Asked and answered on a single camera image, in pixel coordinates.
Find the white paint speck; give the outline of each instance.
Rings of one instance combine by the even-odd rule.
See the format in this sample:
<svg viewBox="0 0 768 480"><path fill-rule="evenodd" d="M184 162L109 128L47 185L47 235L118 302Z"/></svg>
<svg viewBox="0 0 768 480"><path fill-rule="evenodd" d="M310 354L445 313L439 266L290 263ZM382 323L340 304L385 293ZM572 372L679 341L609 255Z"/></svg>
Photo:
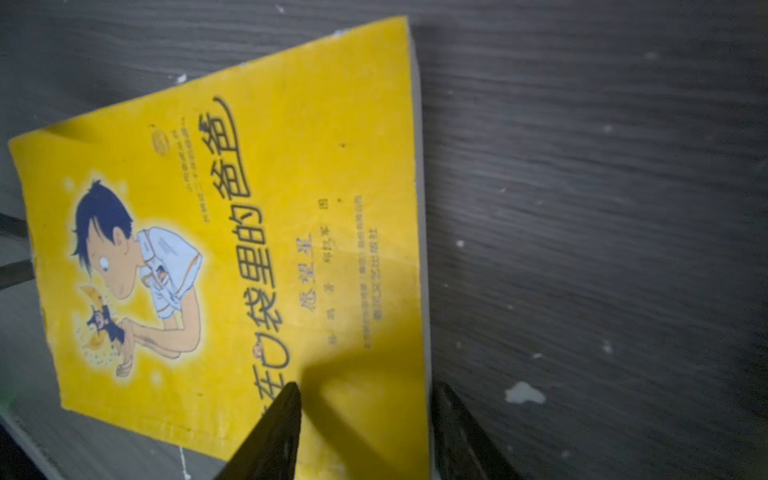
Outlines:
<svg viewBox="0 0 768 480"><path fill-rule="evenodd" d="M515 383L515 386L505 390L504 394L504 400L506 400L507 403L516 403L518 405L526 402L543 405L544 402L547 401L547 397L543 393L533 388L527 382Z"/></svg>
<svg viewBox="0 0 768 480"><path fill-rule="evenodd" d="M179 454L181 455L181 473L184 474L184 480L191 480L192 475L187 473L187 460L184 458L184 449L179 445Z"/></svg>

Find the boy's ear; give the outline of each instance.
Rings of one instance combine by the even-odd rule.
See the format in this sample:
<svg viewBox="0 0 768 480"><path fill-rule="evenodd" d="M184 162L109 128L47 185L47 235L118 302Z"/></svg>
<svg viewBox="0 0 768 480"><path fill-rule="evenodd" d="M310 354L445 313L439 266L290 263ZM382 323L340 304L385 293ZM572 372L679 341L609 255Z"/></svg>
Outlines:
<svg viewBox="0 0 768 480"><path fill-rule="evenodd" d="M128 241L127 238L125 238L123 229L115 227L114 230L112 230L112 240L114 241L114 245L120 248L122 253L128 253Z"/></svg>

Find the black object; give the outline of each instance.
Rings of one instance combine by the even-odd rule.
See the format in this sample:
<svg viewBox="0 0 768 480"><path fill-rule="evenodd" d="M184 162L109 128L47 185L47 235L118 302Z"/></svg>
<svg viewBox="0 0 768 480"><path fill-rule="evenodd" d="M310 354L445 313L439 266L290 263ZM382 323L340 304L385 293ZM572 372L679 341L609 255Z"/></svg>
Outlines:
<svg viewBox="0 0 768 480"><path fill-rule="evenodd" d="M31 260L0 265L0 290L35 278Z"/></svg>
<svg viewBox="0 0 768 480"><path fill-rule="evenodd" d="M45 480L35 463L0 427L0 478L8 480Z"/></svg>
<svg viewBox="0 0 768 480"><path fill-rule="evenodd" d="M445 383L434 385L432 421L442 480L522 480ZM293 480L300 430L301 395L291 382L215 480Z"/></svg>
<svg viewBox="0 0 768 480"><path fill-rule="evenodd" d="M215 480L293 480L301 430L301 394L290 382Z"/></svg>
<svg viewBox="0 0 768 480"><path fill-rule="evenodd" d="M522 480L451 387L432 386L435 463L442 480Z"/></svg>
<svg viewBox="0 0 768 480"><path fill-rule="evenodd" d="M21 238L29 237L27 222L6 214L0 214L0 233Z"/></svg>

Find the white shirt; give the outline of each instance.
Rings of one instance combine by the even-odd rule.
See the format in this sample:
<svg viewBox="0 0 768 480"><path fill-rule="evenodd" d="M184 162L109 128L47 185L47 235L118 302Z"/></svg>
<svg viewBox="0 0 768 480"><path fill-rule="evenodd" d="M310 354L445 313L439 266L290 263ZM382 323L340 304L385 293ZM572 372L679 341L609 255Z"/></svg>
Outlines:
<svg viewBox="0 0 768 480"><path fill-rule="evenodd" d="M141 282L152 292L157 316L166 319L181 311L181 298L194 286L203 257L174 232L153 227L136 233L145 265Z"/></svg>

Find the wooden surface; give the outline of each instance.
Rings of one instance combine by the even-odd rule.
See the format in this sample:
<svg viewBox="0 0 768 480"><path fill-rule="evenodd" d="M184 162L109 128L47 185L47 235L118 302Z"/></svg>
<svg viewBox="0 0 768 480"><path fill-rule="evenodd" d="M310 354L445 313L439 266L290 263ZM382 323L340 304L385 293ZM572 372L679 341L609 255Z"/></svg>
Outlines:
<svg viewBox="0 0 768 480"><path fill-rule="evenodd" d="M532 478L754 475L768 372L762 6L384 3L4 2L0 131L411 15L435 377ZM22 215L7 151L0 175L0 210ZM28 255L0 241L0 260ZM177 447L60 409L33 282L0 304L4 418L42 458L69 478L182 478ZM507 403L518 381L546 403ZM186 460L195 480L221 466Z"/></svg>

